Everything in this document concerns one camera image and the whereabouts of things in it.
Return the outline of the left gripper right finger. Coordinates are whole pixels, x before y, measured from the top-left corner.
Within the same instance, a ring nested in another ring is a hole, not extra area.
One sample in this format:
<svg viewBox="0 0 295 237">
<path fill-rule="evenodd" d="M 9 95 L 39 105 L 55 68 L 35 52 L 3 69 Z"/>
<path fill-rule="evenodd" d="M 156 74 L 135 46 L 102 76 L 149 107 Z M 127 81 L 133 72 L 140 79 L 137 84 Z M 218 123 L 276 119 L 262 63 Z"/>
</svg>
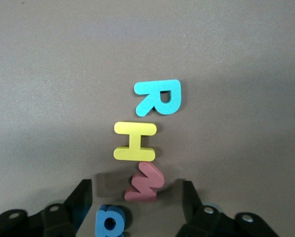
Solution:
<svg viewBox="0 0 295 237">
<path fill-rule="evenodd" d="M 186 223 L 178 237 L 277 237 L 258 215 L 240 212 L 232 219 L 210 205 L 204 205 L 191 181 L 183 181 L 182 206 Z"/>
</svg>

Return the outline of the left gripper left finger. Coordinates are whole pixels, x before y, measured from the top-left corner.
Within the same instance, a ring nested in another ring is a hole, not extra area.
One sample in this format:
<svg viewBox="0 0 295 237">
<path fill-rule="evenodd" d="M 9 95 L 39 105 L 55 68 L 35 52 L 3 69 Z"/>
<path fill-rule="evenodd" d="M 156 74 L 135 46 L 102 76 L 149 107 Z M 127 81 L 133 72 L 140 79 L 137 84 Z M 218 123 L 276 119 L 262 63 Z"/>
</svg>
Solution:
<svg viewBox="0 0 295 237">
<path fill-rule="evenodd" d="M 92 181 L 82 180 L 63 203 L 28 216 L 11 209 L 0 214 L 0 237 L 74 237 L 92 205 Z"/>
</svg>

